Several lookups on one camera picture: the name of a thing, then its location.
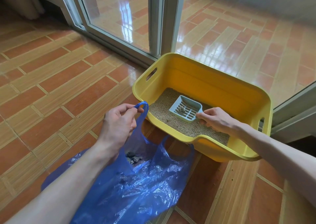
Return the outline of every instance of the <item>person's right arm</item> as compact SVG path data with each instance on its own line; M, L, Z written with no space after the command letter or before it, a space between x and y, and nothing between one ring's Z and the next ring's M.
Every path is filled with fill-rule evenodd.
M248 124L232 118L221 108L197 113L200 123L239 138L269 162L316 207L316 158L270 138Z

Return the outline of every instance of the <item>glass panel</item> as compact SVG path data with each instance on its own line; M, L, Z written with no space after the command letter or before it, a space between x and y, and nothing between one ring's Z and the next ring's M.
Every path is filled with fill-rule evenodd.
M315 21L300 6L294 0L184 0L175 51L262 87L276 107L316 79L316 29L297 23ZM285 19L287 12L293 13Z
M149 52L148 0L83 0L90 23Z

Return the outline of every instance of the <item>yellow plastic container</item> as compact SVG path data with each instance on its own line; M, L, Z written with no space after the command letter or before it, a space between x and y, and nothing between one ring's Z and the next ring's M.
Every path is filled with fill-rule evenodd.
M264 118L263 133L270 135L272 106L269 95L261 88L201 64L180 54L161 56L134 83L133 94L148 104L155 102L171 87L200 102L221 107L234 118L258 129ZM217 162L229 160L256 161L258 154L237 138L230 137L227 146L206 135L186 136L155 118L148 120L181 142L193 143L196 150Z

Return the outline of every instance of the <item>forearm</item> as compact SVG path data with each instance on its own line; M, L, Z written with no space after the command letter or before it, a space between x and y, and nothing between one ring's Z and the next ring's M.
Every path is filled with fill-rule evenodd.
M316 158L276 141L247 124L235 127L235 134L316 206Z
M68 224L90 190L93 182L108 164L101 145L94 145L40 195L19 211L11 223Z

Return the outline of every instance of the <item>person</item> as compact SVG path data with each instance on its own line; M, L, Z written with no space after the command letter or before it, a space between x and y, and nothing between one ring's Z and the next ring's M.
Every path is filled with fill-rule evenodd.
M131 104L121 104L109 110L97 142L7 224L69 223L98 174L117 158L120 148L136 127L134 116L143 111ZM316 206L316 158L237 121L219 107L196 116L201 124L241 139Z

